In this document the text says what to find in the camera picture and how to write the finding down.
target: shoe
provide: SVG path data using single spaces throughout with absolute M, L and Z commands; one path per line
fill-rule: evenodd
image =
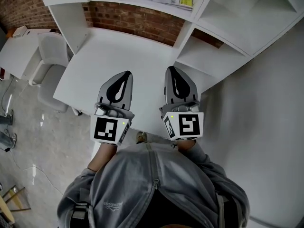
M 146 133 L 138 132 L 136 135 L 136 143 L 147 142 L 148 136 Z

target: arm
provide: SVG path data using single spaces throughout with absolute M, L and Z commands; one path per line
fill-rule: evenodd
M 101 144 L 95 157 L 89 163 L 88 168 L 68 186 L 57 209 L 59 228 L 69 227 L 69 222 L 73 214 L 74 205 L 80 202 L 89 202 L 91 183 L 96 172 L 105 167 L 106 164 L 116 154 L 117 146 Z
M 195 140 L 177 141 L 177 146 L 179 148 L 179 152 L 198 165 L 201 169 L 207 168 L 215 172 L 217 175 L 226 177 L 224 169 L 211 162 L 209 156 L 204 153 L 200 145 Z
M 117 145 L 103 143 L 100 145 L 95 157 L 89 163 L 88 168 L 97 172 L 113 158 L 117 152 Z
M 245 191 L 226 176 L 221 166 L 210 160 L 196 141 L 177 141 L 177 146 L 179 152 L 195 163 L 210 178 L 217 192 L 225 196 L 232 196 L 240 203 L 243 218 L 247 222 L 250 208 Z

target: white wall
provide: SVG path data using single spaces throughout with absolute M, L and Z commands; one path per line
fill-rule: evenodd
M 203 148 L 246 191 L 251 215 L 295 227 L 304 216 L 304 20 L 214 86 L 205 113 Z

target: white chair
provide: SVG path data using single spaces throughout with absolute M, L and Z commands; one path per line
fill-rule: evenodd
M 41 103 L 65 113 L 68 105 L 54 99 L 53 95 L 70 60 L 67 43 L 62 35 L 53 32 L 38 34 L 38 41 L 42 60 L 28 83 L 40 87 L 38 100 Z M 76 109 L 72 109 L 75 115 L 79 115 Z

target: zipper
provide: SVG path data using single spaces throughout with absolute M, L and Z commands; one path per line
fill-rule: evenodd
M 160 180 L 158 179 L 158 175 L 157 175 L 157 170 L 156 170 L 156 156 L 154 151 L 152 150 L 151 146 L 146 143 L 146 148 L 149 152 L 149 159 L 150 159 L 150 163 L 151 163 L 151 173 L 152 173 L 152 178 L 153 178 L 153 185 L 152 185 L 152 190 L 151 193 L 149 194 L 149 197 L 147 198 L 144 207 L 142 208 L 142 211 L 138 214 L 137 218 L 135 219 L 135 221 L 129 226 L 129 227 L 136 227 L 138 222 L 141 220 L 141 218 L 143 217 L 143 215 L 145 214 L 151 200 L 152 197 L 154 195 L 155 190 L 157 190 L 160 187 Z
M 152 172 L 152 178 L 153 178 L 153 188 L 155 190 L 157 190 L 160 186 L 160 180 L 158 178 L 158 173 L 157 173 L 156 156 L 149 143 L 146 143 L 146 147 L 148 149 L 149 156 L 150 156 L 151 172 Z
M 194 218 L 197 222 L 200 224 L 205 225 L 206 227 L 209 227 L 209 225 L 206 223 L 204 220 L 200 220 L 198 217 L 194 216 L 188 209 L 185 209 L 185 207 L 178 202 L 175 201 L 175 199 L 172 199 L 169 195 L 166 194 L 166 192 L 163 192 L 162 190 L 159 190 L 159 192 L 166 198 L 168 199 L 171 203 L 173 203 L 176 207 L 180 208 L 183 210 L 185 213 L 189 214 L 192 218 Z
M 155 190 L 158 189 L 159 183 L 160 183 L 160 180 L 158 180 L 158 179 L 153 180 L 153 187 L 154 187 Z

